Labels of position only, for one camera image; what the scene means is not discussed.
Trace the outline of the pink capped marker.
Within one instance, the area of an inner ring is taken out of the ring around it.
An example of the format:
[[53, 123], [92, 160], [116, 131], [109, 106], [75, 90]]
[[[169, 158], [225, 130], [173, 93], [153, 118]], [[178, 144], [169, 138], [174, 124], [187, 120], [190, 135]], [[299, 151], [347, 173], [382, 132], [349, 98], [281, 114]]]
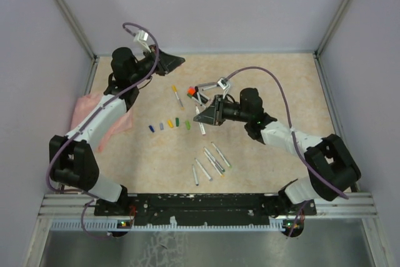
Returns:
[[[199, 113], [200, 113], [200, 110], [199, 110], [198, 106], [196, 106], [196, 114], [198, 115]], [[199, 128], [200, 128], [201, 134], [203, 136], [205, 136], [206, 135], [206, 130], [204, 128], [203, 123], [201, 123], [200, 121], [198, 121], [197, 123], [199, 124]]]

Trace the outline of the light green marker cap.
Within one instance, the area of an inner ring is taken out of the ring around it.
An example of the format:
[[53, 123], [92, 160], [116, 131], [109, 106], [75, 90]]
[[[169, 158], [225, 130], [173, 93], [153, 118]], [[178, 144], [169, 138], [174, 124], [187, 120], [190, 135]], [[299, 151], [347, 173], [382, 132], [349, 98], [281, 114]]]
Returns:
[[186, 129], [190, 130], [191, 129], [191, 124], [188, 120], [185, 121]]

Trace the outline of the dark green capped marker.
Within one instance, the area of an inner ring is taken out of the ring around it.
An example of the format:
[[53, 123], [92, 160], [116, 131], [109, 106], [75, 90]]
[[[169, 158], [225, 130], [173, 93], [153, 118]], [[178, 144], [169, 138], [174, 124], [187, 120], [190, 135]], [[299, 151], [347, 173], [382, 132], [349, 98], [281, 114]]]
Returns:
[[192, 101], [194, 101], [196, 104], [200, 105], [200, 107], [202, 107], [202, 108], [205, 108], [205, 107], [206, 107], [206, 105], [203, 104], [200, 100], [198, 100], [198, 98], [196, 98], [196, 97], [194, 97], [194, 96], [192, 96], [192, 95], [190, 95], [190, 94], [188, 94], [187, 96], [188, 96]]

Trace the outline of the light green capped marker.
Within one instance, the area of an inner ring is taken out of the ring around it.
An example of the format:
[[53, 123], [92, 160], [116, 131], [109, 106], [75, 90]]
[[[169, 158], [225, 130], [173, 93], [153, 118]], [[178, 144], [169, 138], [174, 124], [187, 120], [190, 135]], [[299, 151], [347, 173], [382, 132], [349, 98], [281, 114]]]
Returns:
[[227, 165], [228, 168], [232, 168], [232, 165], [230, 164], [230, 162], [227, 160], [227, 158], [225, 157], [225, 155], [223, 155], [223, 153], [221, 152], [221, 150], [216, 146], [216, 144], [214, 142], [211, 142], [212, 146], [214, 147], [214, 149], [217, 151], [218, 155], [220, 155], [220, 157], [222, 158], [222, 160], [224, 161], [224, 163]]

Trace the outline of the yellow capped white marker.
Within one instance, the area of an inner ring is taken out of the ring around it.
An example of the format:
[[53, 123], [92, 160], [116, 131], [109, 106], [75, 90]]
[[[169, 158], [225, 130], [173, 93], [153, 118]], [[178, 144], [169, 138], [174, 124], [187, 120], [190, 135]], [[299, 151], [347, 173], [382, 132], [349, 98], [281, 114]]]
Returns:
[[220, 175], [220, 177], [224, 177], [223, 173], [221, 172], [221, 170], [217, 167], [217, 165], [215, 164], [215, 162], [211, 159], [211, 157], [207, 154], [207, 152], [204, 151], [204, 155], [207, 157], [208, 161], [211, 163], [211, 165], [214, 167], [214, 169], [216, 170], [216, 172], [218, 173], [218, 175]]

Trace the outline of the yellow marker cap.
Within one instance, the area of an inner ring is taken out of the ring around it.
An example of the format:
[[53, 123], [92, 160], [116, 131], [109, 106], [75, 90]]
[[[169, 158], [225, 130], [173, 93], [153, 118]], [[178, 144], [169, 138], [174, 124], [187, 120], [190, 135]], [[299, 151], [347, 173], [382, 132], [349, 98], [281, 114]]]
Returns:
[[174, 125], [173, 125], [173, 123], [172, 123], [171, 120], [168, 120], [167, 123], [168, 123], [168, 125], [169, 125], [170, 128], [173, 128], [173, 127], [174, 127]]

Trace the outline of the grey blue capped marker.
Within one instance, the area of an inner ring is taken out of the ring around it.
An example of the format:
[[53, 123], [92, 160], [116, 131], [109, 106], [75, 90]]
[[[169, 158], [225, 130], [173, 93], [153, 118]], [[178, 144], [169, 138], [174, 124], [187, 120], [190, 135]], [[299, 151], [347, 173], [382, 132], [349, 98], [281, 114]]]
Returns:
[[197, 158], [194, 158], [194, 160], [195, 160], [196, 164], [199, 166], [199, 168], [201, 169], [201, 171], [204, 173], [204, 175], [207, 177], [208, 181], [212, 181], [213, 180], [212, 176], [208, 173], [208, 171], [201, 164], [201, 162]]

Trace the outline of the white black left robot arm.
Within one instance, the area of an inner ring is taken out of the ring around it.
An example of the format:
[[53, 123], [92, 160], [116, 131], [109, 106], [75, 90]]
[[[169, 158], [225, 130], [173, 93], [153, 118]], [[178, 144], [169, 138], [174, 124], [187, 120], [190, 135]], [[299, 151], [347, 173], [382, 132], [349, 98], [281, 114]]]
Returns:
[[50, 140], [47, 184], [71, 186], [107, 201], [115, 214], [126, 213], [130, 207], [127, 189], [100, 173], [93, 151], [111, 126], [131, 109], [139, 95], [138, 84], [153, 74], [165, 76], [184, 62], [184, 58], [167, 54], [156, 45], [151, 45], [142, 59], [127, 47], [114, 50], [112, 72], [97, 106], [65, 136], [55, 135]]

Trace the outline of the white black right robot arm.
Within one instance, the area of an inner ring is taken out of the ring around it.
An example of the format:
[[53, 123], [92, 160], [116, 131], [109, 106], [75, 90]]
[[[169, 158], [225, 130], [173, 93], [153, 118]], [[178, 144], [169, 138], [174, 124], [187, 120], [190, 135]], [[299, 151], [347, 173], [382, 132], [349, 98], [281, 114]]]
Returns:
[[273, 216], [294, 214], [302, 204], [316, 198], [342, 198], [344, 191], [361, 178], [361, 171], [341, 137], [313, 136], [286, 126], [265, 112], [256, 88], [243, 89], [239, 101], [215, 95], [212, 103], [193, 120], [211, 126], [220, 126], [227, 120], [243, 122], [251, 139], [281, 148], [305, 164], [308, 175], [281, 188], [270, 208]]

